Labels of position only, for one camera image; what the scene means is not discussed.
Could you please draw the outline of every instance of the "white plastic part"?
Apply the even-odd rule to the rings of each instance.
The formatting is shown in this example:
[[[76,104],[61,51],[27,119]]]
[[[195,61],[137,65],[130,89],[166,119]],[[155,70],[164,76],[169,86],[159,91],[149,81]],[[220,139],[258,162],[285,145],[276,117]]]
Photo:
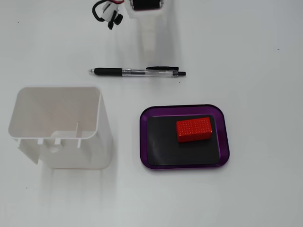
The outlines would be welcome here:
[[[156,51],[156,19],[166,15],[168,0],[162,0],[160,9],[135,11],[131,0],[125,0],[125,8],[130,18],[139,22],[144,57],[147,63],[153,62]]]
[[[50,168],[102,169],[112,136],[98,87],[25,87],[9,125],[18,148]]]

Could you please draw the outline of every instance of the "pen barrel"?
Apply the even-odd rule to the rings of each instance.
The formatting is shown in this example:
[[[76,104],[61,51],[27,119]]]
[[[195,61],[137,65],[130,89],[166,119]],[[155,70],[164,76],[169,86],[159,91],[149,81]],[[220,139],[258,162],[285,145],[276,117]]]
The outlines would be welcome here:
[[[122,75],[124,77],[178,77],[178,71],[122,69]]]

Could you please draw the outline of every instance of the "red textured object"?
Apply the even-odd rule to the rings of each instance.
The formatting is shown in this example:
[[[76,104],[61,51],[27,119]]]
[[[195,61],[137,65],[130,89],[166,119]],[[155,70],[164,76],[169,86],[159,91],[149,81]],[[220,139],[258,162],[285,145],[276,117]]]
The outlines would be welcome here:
[[[213,133],[210,118],[199,118],[177,122],[178,142],[190,142],[195,140],[208,140]]]

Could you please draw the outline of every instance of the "black pen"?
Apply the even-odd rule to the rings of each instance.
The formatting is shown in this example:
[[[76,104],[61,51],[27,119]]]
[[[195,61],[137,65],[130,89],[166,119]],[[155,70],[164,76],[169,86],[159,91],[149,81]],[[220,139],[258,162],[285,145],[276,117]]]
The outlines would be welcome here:
[[[122,68],[95,68],[88,70],[97,76],[118,76],[118,77],[179,77],[185,76],[185,72],[179,72],[178,67],[148,67],[145,70],[133,70]]]

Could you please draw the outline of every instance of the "purple metal edge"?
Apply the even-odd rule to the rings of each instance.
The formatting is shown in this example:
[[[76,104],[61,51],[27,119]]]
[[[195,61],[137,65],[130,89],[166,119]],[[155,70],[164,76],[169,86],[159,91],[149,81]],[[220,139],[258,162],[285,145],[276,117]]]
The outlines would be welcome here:
[[[154,116],[193,116],[211,115],[215,121],[218,147],[219,162],[216,164],[198,165],[172,165],[172,166],[152,166],[148,163],[147,156],[147,119]],[[222,111],[214,105],[175,105],[175,106],[153,106],[145,109],[140,116],[140,159],[149,169],[181,169],[181,168],[216,168],[223,166],[229,159],[230,152],[227,140],[225,120]]]

